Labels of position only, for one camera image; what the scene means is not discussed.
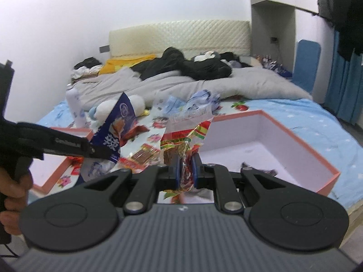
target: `red snack package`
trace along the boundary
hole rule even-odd
[[[213,115],[210,106],[174,114],[169,118],[165,133],[160,141],[164,150],[164,163],[171,164],[173,156],[181,158],[180,190],[189,191],[193,187],[191,157],[198,152],[206,136]]]
[[[150,129],[144,125],[139,125],[135,123],[133,127],[128,131],[121,139],[120,139],[120,147],[124,146],[127,141],[136,135],[139,135],[144,132],[148,132]]]

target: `pink box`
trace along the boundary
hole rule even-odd
[[[57,127],[52,127],[52,129],[79,137],[86,137],[88,140],[91,140],[93,136],[91,129]],[[34,180],[33,188],[43,194],[48,194],[70,165],[70,159],[61,155],[44,154],[44,160],[34,159],[30,166],[30,172]]]
[[[262,110],[217,116],[199,151],[203,163],[239,172],[242,162],[276,170],[277,178],[328,195],[340,172]]]

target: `human hand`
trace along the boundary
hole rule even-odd
[[[8,173],[0,167],[0,192],[5,194],[6,211],[0,213],[0,222],[4,225],[4,230],[12,235],[20,235],[19,216],[20,212],[27,206],[28,190],[33,187],[33,179],[29,174],[25,174],[17,183],[10,178]]]

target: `bed headboard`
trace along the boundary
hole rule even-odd
[[[250,55],[251,31],[249,21],[171,21],[110,31],[109,43],[111,56],[160,56],[171,46],[186,58],[208,50]]]

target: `white bottle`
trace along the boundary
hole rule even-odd
[[[80,94],[72,84],[67,85],[66,100],[76,127],[85,128],[87,126],[86,114],[83,110]]]

